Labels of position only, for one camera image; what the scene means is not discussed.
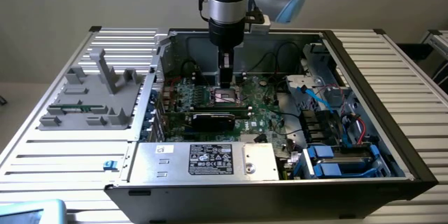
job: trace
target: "blue cable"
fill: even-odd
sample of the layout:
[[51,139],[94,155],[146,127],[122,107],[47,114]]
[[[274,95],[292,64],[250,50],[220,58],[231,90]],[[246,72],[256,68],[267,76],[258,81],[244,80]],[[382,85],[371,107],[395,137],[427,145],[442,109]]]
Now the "blue cable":
[[312,90],[307,89],[306,90],[307,94],[318,101],[318,102],[322,102],[326,107],[328,108],[330,110],[330,113],[334,113],[332,109],[331,109],[331,106],[330,106],[330,103],[327,101],[324,101],[322,98],[318,97],[318,95],[314,93]]

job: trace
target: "robotic arm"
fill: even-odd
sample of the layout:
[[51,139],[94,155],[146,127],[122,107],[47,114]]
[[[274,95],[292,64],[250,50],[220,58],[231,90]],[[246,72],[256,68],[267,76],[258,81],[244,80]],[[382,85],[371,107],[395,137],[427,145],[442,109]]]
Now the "robotic arm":
[[298,15],[304,0],[208,0],[210,40],[218,46],[219,84],[228,88],[234,76],[234,48],[244,39],[246,23],[263,24],[264,17],[260,11],[270,13],[271,19],[287,23]]

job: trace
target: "green circuit board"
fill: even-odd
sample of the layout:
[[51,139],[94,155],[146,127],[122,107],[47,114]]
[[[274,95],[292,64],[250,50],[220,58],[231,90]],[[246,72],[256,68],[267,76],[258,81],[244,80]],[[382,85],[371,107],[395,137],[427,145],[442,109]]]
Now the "green circuit board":
[[[166,95],[166,140],[167,142],[254,142],[255,137],[266,134],[268,143],[272,143],[276,155],[282,156],[282,148],[286,144],[283,127],[276,127],[283,117],[271,112],[263,97],[272,99],[274,84],[263,87],[260,81],[268,79],[263,76],[251,76],[240,85],[231,88],[236,92],[236,102],[216,104],[214,90],[218,87],[195,86],[183,79],[174,85],[170,95]],[[192,108],[202,109],[214,107],[219,112],[236,115],[235,128],[226,132],[196,132],[191,126],[191,116],[199,113]],[[270,105],[271,110],[279,111],[279,107]]]

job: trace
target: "power supply label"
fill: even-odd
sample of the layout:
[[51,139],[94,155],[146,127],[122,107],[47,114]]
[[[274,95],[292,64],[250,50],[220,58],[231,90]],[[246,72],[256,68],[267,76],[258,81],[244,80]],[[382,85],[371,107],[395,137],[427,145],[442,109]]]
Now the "power supply label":
[[191,175],[232,175],[232,145],[190,145],[188,173]]

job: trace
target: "white label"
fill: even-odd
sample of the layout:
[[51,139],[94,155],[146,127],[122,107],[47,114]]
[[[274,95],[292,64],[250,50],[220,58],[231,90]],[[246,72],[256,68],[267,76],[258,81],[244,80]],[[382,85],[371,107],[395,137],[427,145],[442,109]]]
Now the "white label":
[[156,146],[156,153],[174,153],[175,146],[174,145],[158,145]]

